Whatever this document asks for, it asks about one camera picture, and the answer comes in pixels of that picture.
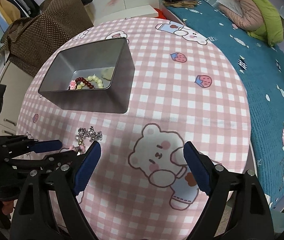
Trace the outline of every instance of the red object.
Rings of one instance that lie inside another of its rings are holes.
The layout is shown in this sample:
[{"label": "red object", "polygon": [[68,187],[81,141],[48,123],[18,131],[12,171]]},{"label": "red object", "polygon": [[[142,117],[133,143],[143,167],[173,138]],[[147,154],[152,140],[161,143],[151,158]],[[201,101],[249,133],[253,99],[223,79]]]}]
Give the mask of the red object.
[{"label": "red object", "polygon": [[163,12],[162,11],[160,11],[159,9],[157,9],[157,8],[154,8],[154,10],[156,10],[157,12],[158,12],[158,14],[159,14],[159,16],[158,17],[156,17],[156,18],[158,18],[158,19],[164,19],[164,20],[167,20],[167,18],[164,16],[164,14],[163,14]]}]

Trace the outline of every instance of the bed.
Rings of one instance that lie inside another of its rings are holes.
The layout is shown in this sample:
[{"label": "bed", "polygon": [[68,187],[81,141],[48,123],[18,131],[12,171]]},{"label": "bed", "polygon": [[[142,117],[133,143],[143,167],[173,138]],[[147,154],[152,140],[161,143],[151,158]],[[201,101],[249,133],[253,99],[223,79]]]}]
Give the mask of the bed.
[{"label": "bed", "polygon": [[270,207],[284,208],[284,53],[252,38],[206,0],[194,9],[162,8],[165,16],[199,32],[231,62],[246,89],[251,147]]}]

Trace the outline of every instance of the pink charm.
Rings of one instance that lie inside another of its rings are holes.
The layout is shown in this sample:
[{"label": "pink charm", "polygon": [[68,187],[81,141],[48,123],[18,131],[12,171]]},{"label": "pink charm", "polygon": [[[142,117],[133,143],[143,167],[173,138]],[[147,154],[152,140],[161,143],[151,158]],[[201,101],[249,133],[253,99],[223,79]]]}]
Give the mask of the pink charm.
[{"label": "pink charm", "polygon": [[82,153],[85,153],[85,146],[83,144],[80,144],[79,148],[81,149]]},{"label": "pink charm", "polygon": [[70,90],[75,90],[76,89],[76,81],[71,80],[70,85],[69,85]]}]

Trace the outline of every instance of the cartoon bear print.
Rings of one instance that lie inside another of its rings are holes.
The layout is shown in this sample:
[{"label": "cartoon bear print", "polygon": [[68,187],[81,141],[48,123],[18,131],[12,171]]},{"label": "cartoon bear print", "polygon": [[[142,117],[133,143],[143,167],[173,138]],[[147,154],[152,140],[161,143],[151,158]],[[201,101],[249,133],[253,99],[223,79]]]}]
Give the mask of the cartoon bear print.
[{"label": "cartoon bear print", "polygon": [[81,32],[77,36],[75,36],[72,40],[76,41],[79,39],[83,39],[88,32],[89,32],[88,30],[85,30],[84,32]]},{"label": "cartoon bear print", "polygon": [[184,141],[174,131],[162,131],[149,123],[142,129],[129,165],[141,170],[153,186],[173,191],[169,205],[175,210],[187,209],[196,199],[199,188],[183,156]]},{"label": "cartoon bear print", "polygon": [[126,38],[126,41],[129,44],[128,35],[124,33],[124,31],[116,31],[116,32],[110,33],[105,39],[109,40],[109,39],[114,39],[114,38]]},{"label": "cartoon bear print", "polygon": [[201,45],[207,45],[208,43],[208,39],[204,37],[202,34],[180,23],[175,23],[170,21],[169,24],[167,23],[158,24],[155,28],[159,31],[164,31],[167,33],[175,34],[177,36],[181,36],[187,41],[196,41]]}]

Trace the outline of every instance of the round table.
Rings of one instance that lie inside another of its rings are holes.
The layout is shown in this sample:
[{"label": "round table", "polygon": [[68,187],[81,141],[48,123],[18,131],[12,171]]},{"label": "round table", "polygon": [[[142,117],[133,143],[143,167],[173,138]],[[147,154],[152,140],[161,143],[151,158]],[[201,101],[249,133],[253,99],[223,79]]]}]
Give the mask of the round table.
[{"label": "round table", "polygon": [[[60,51],[115,37],[127,37],[135,63],[125,114],[62,110],[38,94]],[[102,23],[65,43],[35,76],[17,126],[18,134],[63,147],[76,145],[80,127],[102,132],[101,159],[77,199],[99,239],[119,240],[187,236],[208,197],[186,165],[184,143],[241,173],[251,129],[245,88],[223,53],[201,34],[155,18]]]}]

